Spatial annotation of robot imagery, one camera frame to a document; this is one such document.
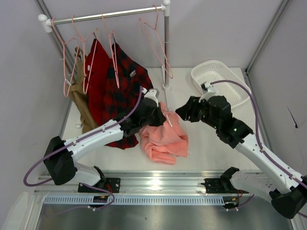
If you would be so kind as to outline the pink skirt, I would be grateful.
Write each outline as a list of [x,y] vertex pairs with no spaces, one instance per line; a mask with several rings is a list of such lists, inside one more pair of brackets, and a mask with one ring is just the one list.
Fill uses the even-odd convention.
[[161,126],[145,126],[139,131],[141,147],[151,161],[174,165],[177,157],[188,156],[189,138],[179,124],[179,116],[165,103],[160,105],[166,121]]

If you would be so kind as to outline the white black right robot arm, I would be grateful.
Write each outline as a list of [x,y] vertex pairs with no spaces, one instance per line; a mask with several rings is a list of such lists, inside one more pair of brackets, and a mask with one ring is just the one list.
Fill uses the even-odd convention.
[[231,105],[224,96],[208,100],[192,96],[176,113],[184,121],[202,121],[214,128],[222,142],[246,156],[267,176],[264,180],[231,167],[220,177],[224,188],[231,186],[259,196],[287,219],[294,218],[307,203],[307,178],[261,145],[253,130],[233,117]]

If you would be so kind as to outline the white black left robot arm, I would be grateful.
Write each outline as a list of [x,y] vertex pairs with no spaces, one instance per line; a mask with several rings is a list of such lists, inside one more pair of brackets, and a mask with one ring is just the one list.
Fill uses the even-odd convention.
[[130,113],[121,113],[104,125],[75,138],[54,137],[46,150],[44,165],[55,185],[77,181],[90,186],[103,179],[102,171],[78,161],[87,153],[111,142],[126,139],[146,125],[158,127],[166,121],[157,100],[143,98]]

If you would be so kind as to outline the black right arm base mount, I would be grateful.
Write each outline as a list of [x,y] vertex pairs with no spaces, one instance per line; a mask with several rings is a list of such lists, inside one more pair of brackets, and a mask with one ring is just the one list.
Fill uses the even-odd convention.
[[204,179],[201,185],[205,187],[208,194],[235,194],[238,190],[233,187],[230,179],[238,171],[238,168],[230,167],[219,178]]

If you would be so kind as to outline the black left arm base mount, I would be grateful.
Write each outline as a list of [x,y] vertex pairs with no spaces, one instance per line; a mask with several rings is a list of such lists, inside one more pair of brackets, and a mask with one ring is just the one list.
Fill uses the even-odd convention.
[[96,172],[99,174],[100,180],[94,185],[92,185],[94,189],[85,186],[83,183],[79,183],[78,192],[79,193],[96,193],[96,192],[98,193],[100,191],[97,190],[97,188],[99,188],[99,189],[107,190],[111,193],[119,193],[121,179],[114,178],[114,177],[111,177],[111,178],[106,177],[104,173],[97,166],[94,166],[94,168]]

